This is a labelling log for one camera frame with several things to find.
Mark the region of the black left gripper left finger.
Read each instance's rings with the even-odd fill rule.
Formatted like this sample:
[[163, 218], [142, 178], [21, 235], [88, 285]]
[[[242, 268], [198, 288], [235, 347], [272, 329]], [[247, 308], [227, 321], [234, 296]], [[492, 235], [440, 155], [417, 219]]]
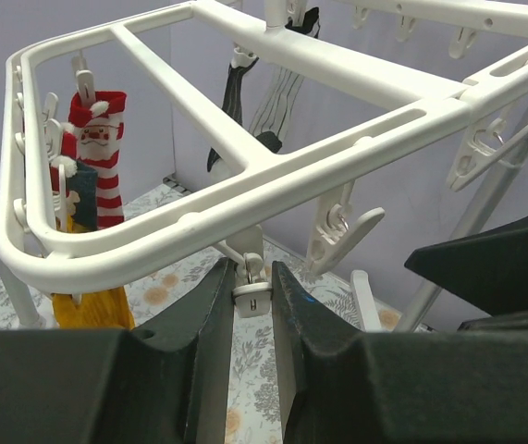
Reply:
[[235, 264], [132, 330], [0, 330], [0, 443], [221, 443]]

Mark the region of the red white striped sock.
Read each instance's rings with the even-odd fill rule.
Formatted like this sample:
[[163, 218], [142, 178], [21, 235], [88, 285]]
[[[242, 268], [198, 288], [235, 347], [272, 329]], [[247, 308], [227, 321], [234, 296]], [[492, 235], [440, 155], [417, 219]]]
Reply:
[[95, 196], [99, 229], [124, 222], [117, 166], [126, 100], [122, 91], [97, 91], [94, 101], [84, 101], [77, 92], [70, 104], [68, 122], [77, 138], [76, 158], [98, 173]]

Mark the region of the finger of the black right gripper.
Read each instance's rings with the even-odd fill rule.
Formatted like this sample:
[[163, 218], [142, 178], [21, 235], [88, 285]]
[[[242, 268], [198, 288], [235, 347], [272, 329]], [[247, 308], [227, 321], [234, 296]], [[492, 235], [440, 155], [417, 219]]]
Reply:
[[405, 267], [489, 315], [528, 311], [528, 216], [419, 248]]

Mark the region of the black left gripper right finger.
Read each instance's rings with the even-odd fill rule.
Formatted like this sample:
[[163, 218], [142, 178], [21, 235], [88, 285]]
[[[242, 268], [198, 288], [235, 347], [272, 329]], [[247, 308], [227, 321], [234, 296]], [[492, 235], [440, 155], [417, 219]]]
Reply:
[[528, 332], [368, 333], [272, 265], [287, 443], [528, 443]]

